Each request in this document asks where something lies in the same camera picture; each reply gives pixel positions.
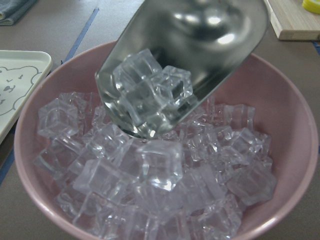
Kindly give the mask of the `lemon half slice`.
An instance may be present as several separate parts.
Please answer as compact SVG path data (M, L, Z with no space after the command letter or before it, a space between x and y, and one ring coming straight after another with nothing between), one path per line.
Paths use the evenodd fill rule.
M320 14L320 0L303 0L302 7L308 12Z

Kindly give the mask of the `pink bowl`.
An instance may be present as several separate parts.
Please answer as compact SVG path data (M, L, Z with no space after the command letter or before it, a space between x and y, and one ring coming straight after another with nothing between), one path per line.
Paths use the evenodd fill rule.
M38 109L64 91L95 92L94 74L114 45L110 42L91 48L54 70L26 101L15 130L15 164L26 192L49 220L80 240L94 236L71 223L55 203L57 185L34 165L35 157L50 143L37 134ZM236 236L238 240L253 240L284 219L309 187L318 162L316 121L294 83L255 54L214 96L218 103L254 106L255 127L272 137L272 172L277 178L273 198L246 210Z

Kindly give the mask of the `clear ice cubes pile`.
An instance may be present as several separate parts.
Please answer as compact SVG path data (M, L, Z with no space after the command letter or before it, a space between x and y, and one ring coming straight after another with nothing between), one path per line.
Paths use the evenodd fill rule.
M210 98L154 140L111 123L95 93L61 93L38 110L49 145L34 164L74 226L102 240L229 240L277 183L256 110Z

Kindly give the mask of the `ice cubes in scoop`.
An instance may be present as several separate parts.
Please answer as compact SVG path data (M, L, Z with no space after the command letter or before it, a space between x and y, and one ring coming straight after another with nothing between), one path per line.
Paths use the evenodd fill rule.
M128 55L112 75L134 133L144 138L169 132L199 102L191 72L171 65L161 67L148 48Z

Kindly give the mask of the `metal ice scoop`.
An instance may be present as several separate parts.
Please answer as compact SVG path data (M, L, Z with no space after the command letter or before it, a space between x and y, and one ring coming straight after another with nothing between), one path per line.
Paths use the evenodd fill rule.
M168 117L140 121L123 105L114 69L149 49L162 66L190 71L199 103L207 99L257 47L270 22L263 0L145 0L95 74L112 122L137 138L169 132L197 106L185 103Z

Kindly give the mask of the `wooden cutting board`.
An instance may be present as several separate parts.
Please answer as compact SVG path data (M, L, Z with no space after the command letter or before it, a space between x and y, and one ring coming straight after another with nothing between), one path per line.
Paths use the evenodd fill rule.
M319 41L320 15L303 8L301 0L265 0L270 22L280 41Z

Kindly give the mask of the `cream bear tray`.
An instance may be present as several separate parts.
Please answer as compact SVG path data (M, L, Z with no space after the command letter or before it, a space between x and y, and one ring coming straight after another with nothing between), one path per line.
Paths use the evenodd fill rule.
M2 142L36 86L52 69L51 56L43 51L0 51L0 141Z

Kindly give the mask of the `grey yellow folded cloth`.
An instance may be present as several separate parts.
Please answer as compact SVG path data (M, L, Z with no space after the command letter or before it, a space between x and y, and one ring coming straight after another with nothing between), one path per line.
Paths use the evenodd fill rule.
M0 0L0 25L16 24L36 2L37 0Z

